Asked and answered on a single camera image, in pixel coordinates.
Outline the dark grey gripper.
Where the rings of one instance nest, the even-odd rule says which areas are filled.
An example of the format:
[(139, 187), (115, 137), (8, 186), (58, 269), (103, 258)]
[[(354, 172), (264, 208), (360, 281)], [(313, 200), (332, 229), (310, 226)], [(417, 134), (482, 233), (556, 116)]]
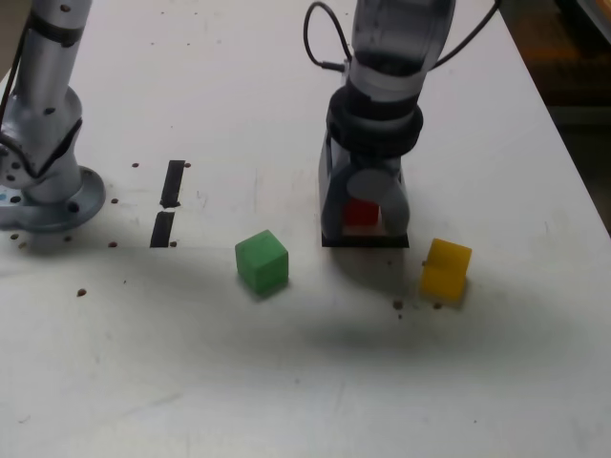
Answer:
[[(364, 170), (354, 174), (355, 168)], [(400, 157), (383, 159), (353, 154), (342, 147), (327, 128), (318, 172), (324, 239), (343, 237), (344, 208), (349, 196), (375, 203), (389, 236), (405, 235), (410, 221), (410, 207), (405, 187), (397, 177), (401, 170)]]

